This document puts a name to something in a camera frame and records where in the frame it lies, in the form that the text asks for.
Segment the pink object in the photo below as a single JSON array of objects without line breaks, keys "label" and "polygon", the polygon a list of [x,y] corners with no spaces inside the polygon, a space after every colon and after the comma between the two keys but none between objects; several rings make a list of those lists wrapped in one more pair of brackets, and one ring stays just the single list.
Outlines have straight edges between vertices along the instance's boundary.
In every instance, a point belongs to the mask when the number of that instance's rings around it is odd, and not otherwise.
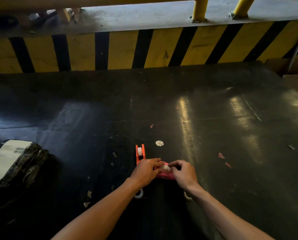
[{"label": "pink object", "polygon": [[168,180],[176,180],[175,179],[175,176],[173,175],[173,173],[170,171],[170,172],[162,172],[162,173],[159,173],[157,175],[157,178],[160,178],[160,179],[168,179]]},{"label": "pink object", "polygon": [[218,157],[225,159],[221,152],[218,153]]},{"label": "pink object", "polygon": [[230,166],[230,164],[228,162],[225,162],[225,164],[232,169],[232,167]]}]

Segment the forearm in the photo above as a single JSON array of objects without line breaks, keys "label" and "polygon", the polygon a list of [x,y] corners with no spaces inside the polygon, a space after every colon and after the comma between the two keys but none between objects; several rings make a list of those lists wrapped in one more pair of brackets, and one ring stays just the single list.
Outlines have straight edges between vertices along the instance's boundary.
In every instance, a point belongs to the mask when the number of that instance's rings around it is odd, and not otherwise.
[{"label": "forearm", "polygon": [[232,213],[200,185],[192,186],[190,193],[225,239],[273,239],[263,231]]},{"label": "forearm", "polygon": [[106,239],[138,191],[130,178],[115,191],[75,218],[52,240]]}]

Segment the hand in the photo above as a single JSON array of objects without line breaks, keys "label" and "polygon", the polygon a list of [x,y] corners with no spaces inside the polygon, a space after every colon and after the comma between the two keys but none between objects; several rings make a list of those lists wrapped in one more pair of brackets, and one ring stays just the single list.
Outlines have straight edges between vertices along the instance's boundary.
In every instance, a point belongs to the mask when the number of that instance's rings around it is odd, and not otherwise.
[{"label": "hand", "polygon": [[154,170],[154,167],[162,166],[164,163],[165,162],[161,161],[160,158],[142,159],[138,163],[130,176],[138,190],[150,184],[150,182],[154,180],[158,173],[163,172],[161,168]]},{"label": "hand", "polygon": [[195,168],[191,166],[189,162],[186,162],[185,160],[177,160],[169,163],[168,166],[171,168],[180,188],[186,192],[190,192],[191,186],[199,185]]}]

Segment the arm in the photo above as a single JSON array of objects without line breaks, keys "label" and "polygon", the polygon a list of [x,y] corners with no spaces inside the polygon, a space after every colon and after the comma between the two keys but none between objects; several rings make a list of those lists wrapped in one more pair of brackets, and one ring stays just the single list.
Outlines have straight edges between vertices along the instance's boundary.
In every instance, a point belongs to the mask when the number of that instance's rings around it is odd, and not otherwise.
[{"label": "arm", "polygon": [[205,191],[198,184],[195,168],[189,162],[178,160],[169,163],[169,167],[171,167],[179,186],[193,196],[217,230],[227,240],[273,240],[263,231],[232,213]]},{"label": "arm", "polygon": [[141,160],[119,188],[71,221],[52,240],[106,239],[133,196],[162,172],[153,167],[163,164],[160,158]]}]

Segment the black and yellow striped wall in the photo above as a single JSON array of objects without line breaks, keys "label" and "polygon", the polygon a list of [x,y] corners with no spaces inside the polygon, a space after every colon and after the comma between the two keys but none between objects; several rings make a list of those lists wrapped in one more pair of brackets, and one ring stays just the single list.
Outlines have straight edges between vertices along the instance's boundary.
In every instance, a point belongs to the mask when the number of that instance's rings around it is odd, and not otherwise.
[{"label": "black and yellow striped wall", "polygon": [[298,20],[0,39],[0,73],[156,68],[290,58]]}]

